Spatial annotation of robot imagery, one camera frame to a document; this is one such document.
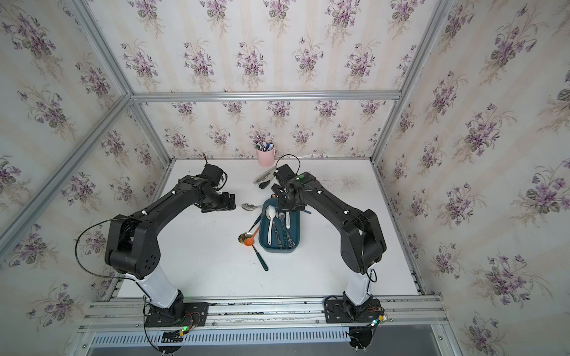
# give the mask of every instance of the black mounting plate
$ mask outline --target black mounting plate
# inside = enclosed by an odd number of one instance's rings
[[[324,303],[324,315],[327,324],[339,324],[339,323],[349,323],[349,322],[372,322],[374,319],[378,319],[380,312],[369,312],[368,310],[356,320],[350,320],[347,314],[342,309],[342,300],[328,299]],[[370,298],[368,308],[378,309],[380,307],[380,301],[375,298]]]
[[[204,326],[206,324],[206,317],[208,315],[209,306],[210,304],[208,303],[184,303],[184,309],[186,310],[185,314],[195,313],[195,312],[198,313],[200,315],[199,318],[197,318],[197,315],[195,314],[192,315],[192,317],[194,318],[195,321],[198,320],[197,326]],[[186,318],[184,318],[184,320],[182,320],[182,322],[177,325],[165,325],[162,322],[163,320],[161,320],[161,316],[159,314],[151,314],[146,317],[144,325],[147,328],[160,328],[166,326],[168,327],[175,326],[178,328],[182,326],[190,326],[190,324],[192,323],[192,318],[186,316]]]

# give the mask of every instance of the teal handle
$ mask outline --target teal handle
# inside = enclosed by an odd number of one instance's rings
[[[259,252],[257,252],[257,249],[255,248],[255,246],[253,246],[253,245],[251,245],[251,246],[255,250],[255,254],[257,255],[257,258],[259,258],[259,262],[261,262],[263,269],[265,269],[266,271],[269,271],[269,267],[267,266],[267,264],[265,264],[265,261],[263,260],[263,258],[261,258],[261,255],[259,254]]]

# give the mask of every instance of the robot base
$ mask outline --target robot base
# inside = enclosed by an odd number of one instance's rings
[[[324,302],[324,312],[327,324],[339,324],[348,322],[372,322],[380,316],[380,301],[368,298],[361,305],[353,302],[343,293],[343,298],[329,298]]]

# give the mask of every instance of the white spoon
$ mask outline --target white spoon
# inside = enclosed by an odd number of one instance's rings
[[[275,207],[273,205],[268,205],[265,209],[265,215],[267,215],[267,218],[269,219],[269,230],[267,231],[268,245],[271,245],[271,226],[273,226],[273,218],[275,217],[276,213],[277,210],[275,210]]]

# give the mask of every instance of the floral wallpaper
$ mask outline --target floral wallpaper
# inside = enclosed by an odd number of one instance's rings
[[[465,355],[570,354],[568,16],[456,1],[378,162]]]
[[[2,1],[0,23],[2,233],[120,95],[65,0]],[[66,352],[83,308],[114,286],[79,269],[74,239],[90,224],[146,206],[162,171],[125,113],[0,259],[4,353]],[[107,229],[88,231],[78,247],[85,266],[103,275],[113,273],[103,263]],[[31,341],[13,343],[21,330]]]
[[[255,158],[259,138],[272,137],[278,156],[323,158],[371,156],[392,105],[390,100],[319,100],[142,107],[176,158],[201,158],[202,152],[215,158]]]
[[[436,1],[87,3],[136,92],[195,92],[398,89]]]

